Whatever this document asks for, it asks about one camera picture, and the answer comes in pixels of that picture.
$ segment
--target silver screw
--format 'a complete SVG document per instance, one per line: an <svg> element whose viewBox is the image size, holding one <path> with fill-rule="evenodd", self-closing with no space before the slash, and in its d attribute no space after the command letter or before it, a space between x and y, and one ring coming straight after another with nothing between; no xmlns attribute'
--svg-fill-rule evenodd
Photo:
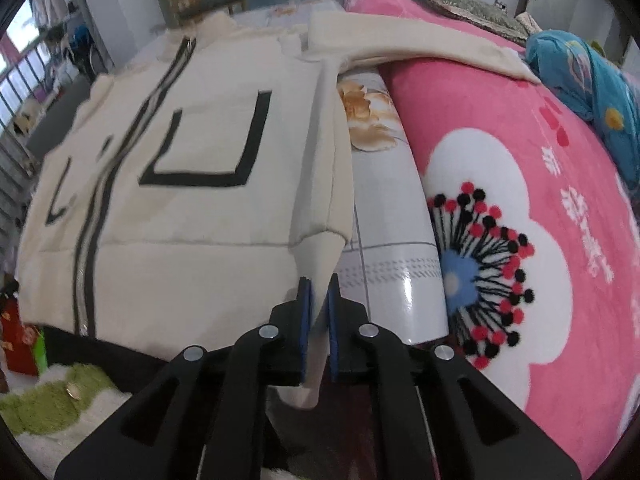
<svg viewBox="0 0 640 480"><path fill-rule="evenodd" d="M358 329L358 332L362 337L375 337L380 333L380 330L377 326L372 325L371 323L367 323L361 325Z"/></svg>
<svg viewBox="0 0 640 480"><path fill-rule="evenodd" d="M182 352L182 357L184 357L185 361L199 361L202 359L204 355L204 350L199 346L190 346L184 352Z"/></svg>
<svg viewBox="0 0 640 480"><path fill-rule="evenodd" d="M260 327L260 330L258 330L258 334L260 334L260 337L263 337L265 339L274 339L278 336L279 333L280 330L278 330L278 327L275 325L265 325Z"/></svg>
<svg viewBox="0 0 640 480"><path fill-rule="evenodd" d="M434 354L436 354L436 357L438 359L442 359L443 361L451 361L453 359L453 356L455 355L455 352L450 346L440 345L435 349Z"/></svg>

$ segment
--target flower stamen print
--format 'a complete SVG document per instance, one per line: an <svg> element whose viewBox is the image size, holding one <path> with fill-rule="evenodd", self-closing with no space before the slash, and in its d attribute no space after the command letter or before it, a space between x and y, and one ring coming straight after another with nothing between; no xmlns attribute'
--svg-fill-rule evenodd
<svg viewBox="0 0 640 480"><path fill-rule="evenodd" d="M502 211L489 206L486 193L471 182L460 194L428 200L440 253L451 331L464 354L479 370L504 345L517 346L516 327L533 303L522 260L535 254L527 235L500 225Z"/></svg>

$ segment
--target cream fabric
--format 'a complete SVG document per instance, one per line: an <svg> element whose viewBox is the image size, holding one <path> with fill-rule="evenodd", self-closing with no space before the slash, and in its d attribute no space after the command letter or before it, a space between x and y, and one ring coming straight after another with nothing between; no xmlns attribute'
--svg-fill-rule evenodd
<svg viewBox="0 0 640 480"><path fill-rule="evenodd" d="M321 306L353 225L340 70L436 56L537 80L490 42L398 18L314 14L308 50L303 29L248 29L223 14L198 25L195 35L196 52L126 156L118 153L127 130L168 59L98 80L72 133L46 158L20 247L21 315L74 330L74 289L84 279L84 267L74 273L76 246L94 190L120 157L93 266L96 337L167 360L192 344L222 348L266 322L306 276L316 314L308 384L285 397L311 407L327 349ZM156 172L232 169L264 91L271 92L270 106L245 186L140 186L176 110L180 125Z"/></svg>

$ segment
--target teal fabric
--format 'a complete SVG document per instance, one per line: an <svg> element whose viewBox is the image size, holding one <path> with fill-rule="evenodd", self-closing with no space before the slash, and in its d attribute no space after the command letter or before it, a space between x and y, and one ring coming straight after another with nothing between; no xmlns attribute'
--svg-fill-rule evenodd
<svg viewBox="0 0 640 480"><path fill-rule="evenodd" d="M526 61L567 107L593 126L631 198L640 198L640 112L622 71L569 32L527 41Z"/></svg>

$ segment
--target gray surface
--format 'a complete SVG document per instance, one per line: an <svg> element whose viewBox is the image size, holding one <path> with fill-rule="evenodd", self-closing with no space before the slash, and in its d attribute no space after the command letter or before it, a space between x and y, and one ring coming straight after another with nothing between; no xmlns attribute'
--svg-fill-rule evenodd
<svg viewBox="0 0 640 480"><path fill-rule="evenodd" d="M27 149L39 161L43 161L44 156L65 139L76 116L76 109L89 98L90 89L89 80L79 75L32 131Z"/></svg>

